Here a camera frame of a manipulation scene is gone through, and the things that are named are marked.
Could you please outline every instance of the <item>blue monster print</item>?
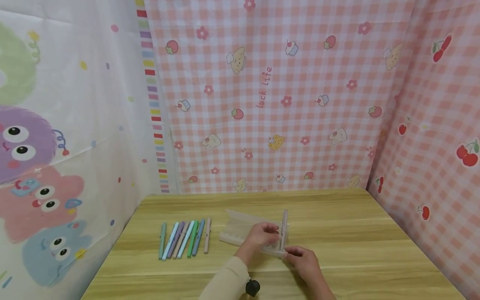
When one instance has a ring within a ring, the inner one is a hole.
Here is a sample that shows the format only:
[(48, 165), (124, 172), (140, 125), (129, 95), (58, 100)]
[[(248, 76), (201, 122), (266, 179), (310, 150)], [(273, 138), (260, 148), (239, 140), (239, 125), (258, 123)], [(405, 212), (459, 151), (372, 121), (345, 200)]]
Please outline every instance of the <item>blue monster print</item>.
[(77, 259), (83, 258), (92, 243), (91, 236), (80, 236), (87, 223), (72, 223), (40, 231), (22, 247), (24, 266), (32, 279), (43, 287), (62, 281)]

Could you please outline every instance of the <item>beige sleeve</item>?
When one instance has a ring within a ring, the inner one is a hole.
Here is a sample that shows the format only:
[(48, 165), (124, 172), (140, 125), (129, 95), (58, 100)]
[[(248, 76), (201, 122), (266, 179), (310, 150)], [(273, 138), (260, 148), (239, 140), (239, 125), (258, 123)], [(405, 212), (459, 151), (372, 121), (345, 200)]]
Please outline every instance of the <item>beige sleeve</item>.
[(247, 266), (233, 256), (210, 280), (199, 300), (238, 300), (245, 293), (249, 280)]

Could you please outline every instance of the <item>wooden tabletop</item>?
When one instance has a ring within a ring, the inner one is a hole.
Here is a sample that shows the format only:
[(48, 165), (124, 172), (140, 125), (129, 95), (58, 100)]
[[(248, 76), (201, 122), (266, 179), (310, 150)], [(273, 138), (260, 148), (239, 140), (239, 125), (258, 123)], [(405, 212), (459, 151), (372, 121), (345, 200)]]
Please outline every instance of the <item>wooden tabletop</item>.
[[(236, 246), (218, 240), (225, 209), (281, 221), (289, 245), (315, 251), (337, 299), (464, 299), (377, 202), (361, 189), (147, 197), (98, 271), (83, 300), (193, 300)], [(158, 260), (167, 222), (212, 218), (209, 253)], [(258, 254), (249, 268), (255, 299), (308, 299), (303, 281), (282, 260)]]

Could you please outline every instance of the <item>pen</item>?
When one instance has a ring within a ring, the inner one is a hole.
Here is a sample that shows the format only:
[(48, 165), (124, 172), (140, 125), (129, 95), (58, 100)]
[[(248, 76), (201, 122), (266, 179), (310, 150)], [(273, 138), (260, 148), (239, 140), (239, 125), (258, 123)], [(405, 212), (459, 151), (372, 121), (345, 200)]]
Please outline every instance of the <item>pen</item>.
[(179, 241), (177, 242), (177, 246), (175, 246), (175, 251), (172, 254), (173, 259), (177, 259), (177, 254), (179, 253), (180, 246), (183, 242), (183, 239), (185, 238), (185, 233), (187, 232), (189, 224), (190, 224), (189, 221), (185, 221), (185, 225), (183, 226), (182, 231), (180, 233)]
[(173, 250), (175, 250), (175, 246), (177, 245), (177, 242), (178, 242), (179, 237), (180, 237), (180, 233), (183, 230), (184, 225), (185, 225), (185, 222), (182, 221), (180, 223), (178, 229), (177, 229), (177, 233), (175, 234), (175, 237), (173, 238), (172, 245), (171, 245), (170, 250), (168, 251), (168, 254), (167, 254), (168, 259), (170, 259), (172, 257)]
[(160, 234), (160, 250), (158, 251), (158, 260), (162, 259), (163, 249), (165, 247), (165, 236), (167, 235), (167, 224), (162, 224), (162, 233)]
[(195, 244), (195, 238), (197, 237), (198, 221), (195, 221), (192, 229), (192, 237), (190, 238), (190, 247), (188, 247), (187, 258), (192, 257), (193, 245)]
[(178, 259), (181, 258), (182, 254), (183, 254), (183, 251), (185, 250), (185, 246), (187, 245), (188, 238), (189, 238), (190, 234), (192, 233), (194, 224), (195, 224), (195, 221), (192, 221), (192, 222), (190, 222), (190, 226), (188, 226), (187, 233), (185, 234), (185, 238), (183, 239), (183, 243), (181, 244), (179, 254), (177, 255)]
[(175, 234), (177, 233), (178, 227), (179, 227), (179, 223), (177, 222), (175, 223), (175, 226), (173, 226), (172, 233), (170, 233), (170, 238), (168, 239), (167, 247), (163, 252), (162, 261), (167, 259), (167, 254), (170, 251), (170, 247), (172, 246), (172, 242), (173, 242), (173, 239), (175, 238)]
[(280, 240), (280, 250), (283, 250), (283, 248), (285, 248), (285, 237), (287, 235), (287, 219), (288, 210), (284, 210), (282, 218), (282, 239)]
[(200, 245), (200, 239), (202, 238), (202, 233), (204, 231), (205, 219), (200, 221), (200, 227), (198, 228), (197, 239), (195, 240), (195, 246), (193, 247), (193, 256), (197, 256), (198, 246)]
[(208, 242), (210, 241), (210, 226), (212, 224), (212, 219), (208, 217), (207, 219), (207, 230), (205, 232), (205, 248), (204, 248), (204, 254), (208, 253)]

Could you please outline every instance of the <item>pink gingham backdrop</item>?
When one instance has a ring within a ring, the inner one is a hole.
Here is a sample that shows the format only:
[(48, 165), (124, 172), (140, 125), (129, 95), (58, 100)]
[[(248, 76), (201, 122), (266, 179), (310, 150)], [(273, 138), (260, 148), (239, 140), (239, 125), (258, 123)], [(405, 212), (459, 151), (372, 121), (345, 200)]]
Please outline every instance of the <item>pink gingham backdrop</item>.
[[(182, 192), (366, 188), (370, 180), (387, 212), (477, 299), (479, 169), (456, 157), (479, 136), (474, 2), (146, 1)], [(447, 34), (453, 41), (435, 63), (433, 43)], [(400, 43), (388, 70), (385, 50)], [(236, 74), (227, 56), (240, 47), (246, 61)], [(183, 100), (187, 111), (177, 106)], [(347, 138), (333, 144), (339, 129)], [(221, 143), (208, 150), (211, 134)], [(285, 141), (274, 151), (276, 134)]]

